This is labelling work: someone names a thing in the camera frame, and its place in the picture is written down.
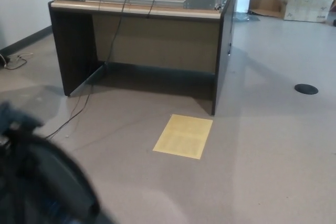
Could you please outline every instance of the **desk back panel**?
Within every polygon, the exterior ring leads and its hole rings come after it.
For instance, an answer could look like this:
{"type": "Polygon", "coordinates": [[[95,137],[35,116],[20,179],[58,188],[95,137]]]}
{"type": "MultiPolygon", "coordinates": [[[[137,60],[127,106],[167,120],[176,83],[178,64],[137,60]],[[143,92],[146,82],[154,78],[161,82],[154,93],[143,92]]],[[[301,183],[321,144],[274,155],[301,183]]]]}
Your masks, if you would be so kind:
{"type": "MultiPolygon", "coordinates": [[[[106,61],[120,16],[93,15],[97,55],[106,61]]],[[[123,17],[111,62],[215,73],[219,21],[123,17]]]]}

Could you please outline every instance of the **wire bundle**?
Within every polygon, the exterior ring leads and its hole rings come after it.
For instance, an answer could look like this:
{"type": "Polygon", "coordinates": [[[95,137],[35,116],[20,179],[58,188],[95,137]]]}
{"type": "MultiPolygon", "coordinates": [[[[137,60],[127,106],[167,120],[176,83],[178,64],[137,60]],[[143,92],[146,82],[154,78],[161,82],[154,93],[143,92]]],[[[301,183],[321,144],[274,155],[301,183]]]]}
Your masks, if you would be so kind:
{"type": "Polygon", "coordinates": [[[32,52],[22,52],[17,55],[10,55],[6,58],[0,54],[0,63],[4,66],[7,70],[16,70],[23,67],[25,64],[28,63],[27,59],[23,58],[23,56],[32,56],[34,55],[32,52]]]}

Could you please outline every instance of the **desk top edge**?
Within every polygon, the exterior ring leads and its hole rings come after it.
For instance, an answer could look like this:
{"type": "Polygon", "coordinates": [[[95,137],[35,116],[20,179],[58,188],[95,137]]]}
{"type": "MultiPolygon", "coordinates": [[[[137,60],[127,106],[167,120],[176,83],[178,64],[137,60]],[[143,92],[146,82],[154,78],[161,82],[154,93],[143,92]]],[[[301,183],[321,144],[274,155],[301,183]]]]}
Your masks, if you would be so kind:
{"type": "MultiPolygon", "coordinates": [[[[51,4],[52,8],[92,10],[101,12],[122,12],[122,4],[113,3],[97,3],[97,2],[78,2],[78,1],[54,1],[51,4]]],[[[124,13],[130,14],[148,14],[156,16],[175,16],[175,17],[190,17],[190,18],[210,18],[220,19],[220,12],[217,10],[194,10],[169,7],[153,7],[139,6],[126,4],[123,10],[124,13]]]]}

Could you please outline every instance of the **blurry black object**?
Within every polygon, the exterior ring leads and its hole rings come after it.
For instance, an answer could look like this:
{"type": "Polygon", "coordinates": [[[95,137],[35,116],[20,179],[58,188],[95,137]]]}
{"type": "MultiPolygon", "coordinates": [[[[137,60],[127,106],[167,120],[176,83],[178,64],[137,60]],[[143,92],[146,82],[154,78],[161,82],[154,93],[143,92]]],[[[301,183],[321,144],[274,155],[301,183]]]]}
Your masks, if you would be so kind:
{"type": "Polygon", "coordinates": [[[317,88],[309,84],[297,84],[295,85],[294,89],[299,93],[309,95],[317,94],[319,92],[317,88]]]}
{"type": "Polygon", "coordinates": [[[33,133],[39,126],[9,103],[0,104],[1,224],[113,224],[77,164],[33,133]]]}

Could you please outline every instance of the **cardboard box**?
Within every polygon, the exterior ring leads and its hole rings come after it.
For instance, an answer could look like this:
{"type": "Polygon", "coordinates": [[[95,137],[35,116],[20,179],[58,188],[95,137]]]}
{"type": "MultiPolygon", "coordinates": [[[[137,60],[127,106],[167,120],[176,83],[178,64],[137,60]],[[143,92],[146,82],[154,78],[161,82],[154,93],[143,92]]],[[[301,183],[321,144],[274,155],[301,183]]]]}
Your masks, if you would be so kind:
{"type": "Polygon", "coordinates": [[[279,12],[254,9],[252,13],[284,20],[323,23],[327,20],[334,0],[278,0],[279,12]]]}

